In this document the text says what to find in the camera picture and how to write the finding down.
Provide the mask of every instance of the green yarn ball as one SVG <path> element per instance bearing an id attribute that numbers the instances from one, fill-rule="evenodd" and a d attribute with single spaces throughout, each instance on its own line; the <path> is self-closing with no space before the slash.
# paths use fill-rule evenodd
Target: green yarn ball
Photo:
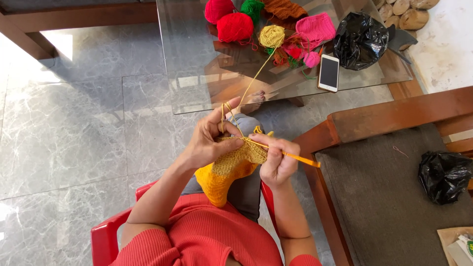
<path id="1" fill-rule="evenodd" d="M 260 12 L 263 8 L 263 2 L 257 0 L 246 0 L 241 5 L 240 12 L 243 14 L 247 14 L 253 21 L 253 24 L 256 25 L 260 21 Z"/>

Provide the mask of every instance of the glass table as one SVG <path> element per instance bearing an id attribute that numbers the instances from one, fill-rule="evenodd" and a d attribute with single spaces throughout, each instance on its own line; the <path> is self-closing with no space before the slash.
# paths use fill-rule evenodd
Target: glass table
<path id="1" fill-rule="evenodd" d="M 224 43 L 217 39 L 217 29 L 204 17 L 208 0 L 157 0 L 166 73 L 174 114 L 210 110 L 234 97 L 242 96 L 249 83 L 268 58 L 263 47 L 253 51 L 250 44 Z M 378 21 L 380 15 L 372 0 L 292 0 L 308 14 L 327 12 L 335 28 L 351 11 L 364 11 Z M 239 10 L 242 0 L 233 0 Z M 267 23 L 261 18 L 253 39 Z M 330 52 L 330 44 L 325 49 Z M 268 62 L 251 85 L 248 94 L 263 90 L 264 100 L 297 98 L 328 93 L 317 88 L 316 68 L 291 69 Z M 355 89 L 411 80 L 406 64 L 393 52 L 386 51 L 380 61 L 361 70 L 340 67 L 339 90 Z"/>

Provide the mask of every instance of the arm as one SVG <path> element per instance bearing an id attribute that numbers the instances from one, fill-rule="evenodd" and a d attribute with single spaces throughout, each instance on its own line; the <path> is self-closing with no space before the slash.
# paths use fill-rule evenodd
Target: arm
<path id="1" fill-rule="evenodd" d="M 240 97 L 229 101 L 235 108 Z M 243 145 L 241 139 L 233 138 L 223 142 L 214 142 L 222 128 L 224 132 L 241 137 L 239 130 L 230 122 L 221 123 L 222 111 L 216 108 L 207 117 L 201 119 L 184 152 L 165 171 L 159 182 L 154 184 L 133 207 L 122 233 L 122 247 L 125 247 L 135 236 L 148 229 L 159 229 L 164 232 L 172 209 L 194 172 L 213 163 L 222 154 L 238 149 Z"/>
<path id="2" fill-rule="evenodd" d="M 281 152 L 299 155 L 299 145 L 264 134 L 251 134 L 249 137 L 269 146 L 268 159 L 261 165 L 260 177 L 273 193 L 274 216 L 286 265 L 290 265 L 290 262 L 299 255 L 308 254 L 317 258 L 314 238 L 299 198 L 290 182 L 290 176 L 296 172 L 298 162 L 291 157 L 283 156 Z"/>

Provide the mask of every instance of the phone screen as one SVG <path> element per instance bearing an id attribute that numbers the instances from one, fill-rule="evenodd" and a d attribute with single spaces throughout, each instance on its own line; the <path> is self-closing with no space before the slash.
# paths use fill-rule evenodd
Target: phone screen
<path id="1" fill-rule="evenodd" d="M 338 82 L 338 62 L 322 57 L 320 68 L 320 84 L 336 88 Z"/>

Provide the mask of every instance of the yellow crochet piece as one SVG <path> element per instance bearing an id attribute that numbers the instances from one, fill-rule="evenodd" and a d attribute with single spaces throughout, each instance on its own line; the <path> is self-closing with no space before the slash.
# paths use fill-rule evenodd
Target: yellow crochet piece
<path id="1" fill-rule="evenodd" d="M 254 130 L 255 133 L 261 133 L 259 127 Z M 231 137 L 217 138 L 216 142 L 229 139 Z M 219 157 L 214 163 L 195 172 L 197 182 L 209 198 L 210 202 L 223 207 L 227 203 L 227 193 L 230 185 L 236 179 L 251 175 L 259 164 L 266 161 L 268 152 L 261 146 L 255 144 L 248 137 L 242 138 L 243 146 L 235 151 L 228 152 Z"/>

